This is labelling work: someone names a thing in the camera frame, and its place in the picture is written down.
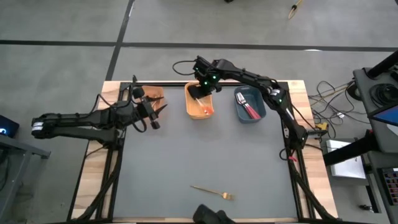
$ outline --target gold fork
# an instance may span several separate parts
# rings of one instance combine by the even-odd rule
[[[225,200],[234,200],[234,198],[235,198],[234,195],[231,195],[231,194],[229,194],[227,192],[220,193],[220,192],[217,192],[215,190],[204,189],[204,188],[201,188],[201,187],[198,187],[198,186],[192,186],[192,185],[191,185],[191,187],[193,187],[194,189],[203,190],[205,192],[210,192],[210,193],[213,193],[213,194],[221,195],[222,198],[225,199]]]

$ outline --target concrete floor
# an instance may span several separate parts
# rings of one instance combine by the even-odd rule
[[[128,0],[0,0],[0,40],[115,42]],[[394,0],[305,0],[288,21],[293,0],[136,0],[125,42],[396,47],[398,6]],[[11,218],[28,223],[65,221],[87,141],[36,140],[30,121],[45,112],[86,112],[101,91],[114,47],[0,45],[0,113],[21,124],[18,139],[52,152],[31,162]],[[326,80],[340,85],[352,70],[372,67],[390,52],[298,50],[149,49],[122,47],[113,80],[184,80],[171,64],[201,55],[227,58],[239,67],[279,80],[305,80],[309,94]],[[189,70],[191,65],[182,65]],[[356,111],[361,102],[352,100]],[[333,103],[350,105],[341,96]],[[365,116],[354,114],[366,121]],[[344,118],[338,138],[361,137],[370,125]],[[331,179],[340,218],[388,223],[372,214],[364,186]]]

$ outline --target blue-gray plastic container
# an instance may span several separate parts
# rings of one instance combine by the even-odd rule
[[[236,94],[241,92],[246,103],[249,105],[260,115],[260,119],[252,119],[243,105],[240,105],[236,99]],[[251,124],[259,122],[262,118],[264,118],[267,114],[266,107],[264,106],[264,100],[262,99],[261,92],[254,87],[251,86],[239,86],[234,91],[234,99],[236,111],[238,112],[239,121],[243,124]]]

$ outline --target wooden table frame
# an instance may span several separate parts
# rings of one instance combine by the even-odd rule
[[[138,82],[139,85],[161,85],[161,86],[184,86],[187,81],[143,81]],[[313,117],[311,112],[310,103],[308,101],[307,91],[305,89],[304,81],[302,80],[287,80],[280,82],[286,82],[289,85],[290,92],[290,100],[292,104],[302,113],[304,118],[311,124],[313,123]],[[119,90],[121,88],[120,81],[108,81],[104,82],[102,89],[102,96],[109,103],[115,103],[119,97]],[[238,85],[239,83],[236,81],[220,81],[223,85]],[[98,103],[98,109],[104,109],[108,106],[100,101]],[[310,128],[308,124],[300,117],[295,116],[297,122],[306,127]],[[319,142],[314,139],[307,140],[307,143],[312,144],[314,146],[319,146]],[[90,141],[88,143],[88,147],[86,150],[86,154],[98,149],[101,145],[96,141]],[[107,149],[101,149],[98,152],[90,155],[90,157],[86,158],[83,161],[81,172],[79,175],[79,179],[76,185],[75,194],[72,200],[72,204],[70,207],[70,212],[68,214],[68,220],[71,218],[79,217],[86,208],[93,201],[97,193],[100,191],[102,180],[105,176],[109,175],[109,173],[113,170],[114,165],[116,163],[116,158],[118,156],[118,151],[109,151]],[[311,191],[317,197],[319,202],[326,208],[326,210],[337,217],[337,211],[335,207],[335,203],[333,200],[333,195],[331,192],[328,175],[326,172],[326,167],[323,162],[322,152],[318,149],[312,147],[304,147],[302,150],[302,159],[305,164],[305,168],[301,169],[298,162],[295,163],[298,171],[301,171],[301,174],[306,174],[309,186]],[[114,218],[113,217],[113,208],[109,206],[111,201],[116,197],[116,189],[113,189],[111,186],[106,193],[104,198],[104,203],[102,207],[102,215],[94,214],[92,219],[94,218],[105,218],[112,222],[192,222],[192,219],[189,218]],[[310,218],[311,209],[307,207],[307,199],[302,192],[301,188],[298,186],[298,197],[300,199],[300,205],[296,207],[301,208],[301,213],[304,218]],[[236,219],[236,222],[296,222],[296,218],[245,218],[245,219]]]

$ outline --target monitor stand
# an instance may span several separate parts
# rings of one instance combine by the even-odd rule
[[[397,126],[387,124],[387,128],[389,128],[394,134],[398,135],[398,127]]]

